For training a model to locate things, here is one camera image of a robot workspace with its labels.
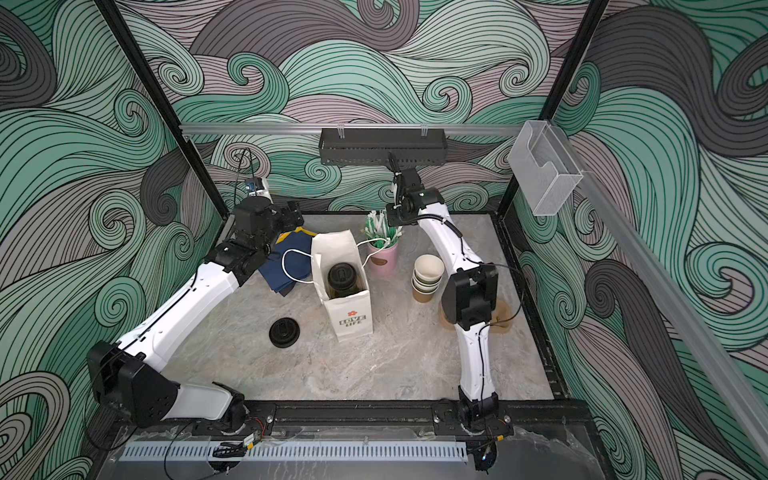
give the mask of wrapped straw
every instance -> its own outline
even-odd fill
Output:
[[[386,211],[377,212],[371,210],[366,217],[365,234],[368,240],[372,238],[389,238],[391,241],[388,247],[391,247],[402,236],[402,227],[390,227],[386,218]],[[371,242],[371,244],[375,248],[383,248],[384,240],[376,240]]]

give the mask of folded napkin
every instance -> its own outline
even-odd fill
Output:
[[[259,268],[261,276],[269,284],[270,289],[287,295],[296,283],[283,272],[282,260],[286,250],[294,249],[309,253],[312,249],[312,237],[315,234],[299,227],[293,232],[280,236],[269,258]],[[301,253],[290,252],[286,255],[286,270],[293,278],[299,280],[307,278],[312,273],[310,258]]]

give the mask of clear acrylic holder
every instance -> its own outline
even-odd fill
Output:
[[[507,155],[512,173],[537,217],[557,215],[583,175],[565,132],[548,121],[529,120]]]

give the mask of swirl pattern wallpaper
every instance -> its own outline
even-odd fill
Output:
[[[218,234],[142,90],[92,0],[0,3],[0,477],[88,474],[86,352],[156,310]]]
[[[768,400],[768,2],[608,12],[555,123]],[[512,236],[573,397],[618,478],[768,478],[589,199],[515,197]]]
[[[183,123],[522,124],[541,112],[588,0],[118,4]],[[238,180],[252,172],[268,176],[276,200],[304,210],[392,201],[391,172],[322,165],[317,136],[195,140],[228,203],[245,195]],[[450,163],[423,168],[422,179],[453,210],[495,210],[513,141],[451,138]]]

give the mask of marble table surface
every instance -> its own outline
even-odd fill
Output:
[[[505,263],[488,215],[453,218],[484,261]],[[308,215],[305,228],[317,233],[349,229],[360,241],[364,221],[363,215]],[[364,246],[360,251],[367,255]],[[247,399],[457,399],[456,332],[438,317],[445,277],[432,301],[418,303],[411,295],[413,262],[424,253],[437,254],[426,234],[404,227],[397,271],[386,279],[368,273],[370,336],[339,343],[312,285],[298,284],[283,298],[256,273],[187,337],[163,374],[177,382],[222,382]],[[498,298],[514,312],[518,297],[512,278],[499,270]],[[267,333],[284,316],[299,323],[301,334],[291,347],[278,349]],[[489,341],[500,399],[552,398],[523,312]]]

